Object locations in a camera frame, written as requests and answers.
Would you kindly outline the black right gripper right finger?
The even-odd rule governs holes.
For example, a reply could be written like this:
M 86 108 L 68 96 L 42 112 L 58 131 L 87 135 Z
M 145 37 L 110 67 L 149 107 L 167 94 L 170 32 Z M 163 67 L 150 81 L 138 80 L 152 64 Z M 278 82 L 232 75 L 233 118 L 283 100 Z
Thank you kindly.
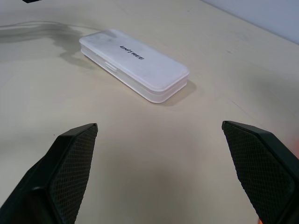
M 299 159 L 271 132 L 223 121 L 238 180 L 262 224 L 299 224 Z

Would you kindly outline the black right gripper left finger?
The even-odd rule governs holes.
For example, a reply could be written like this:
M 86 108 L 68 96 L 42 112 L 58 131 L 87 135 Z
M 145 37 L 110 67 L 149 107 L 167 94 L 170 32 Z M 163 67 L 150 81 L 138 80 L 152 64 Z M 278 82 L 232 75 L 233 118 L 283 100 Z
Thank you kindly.
M 59 135 L 0 207 L 0 224 L 75 224 L 97 133 L 90 123 Z

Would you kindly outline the white plastic case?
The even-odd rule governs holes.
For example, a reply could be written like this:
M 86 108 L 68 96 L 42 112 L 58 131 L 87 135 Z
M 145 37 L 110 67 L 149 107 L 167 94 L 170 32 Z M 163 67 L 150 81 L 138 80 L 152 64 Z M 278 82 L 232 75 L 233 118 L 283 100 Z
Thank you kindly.
M 189 70 L 180 62 L 119 30 L 79 40 L 81 52 L 152 103 L 163 103 L 187 85 Z

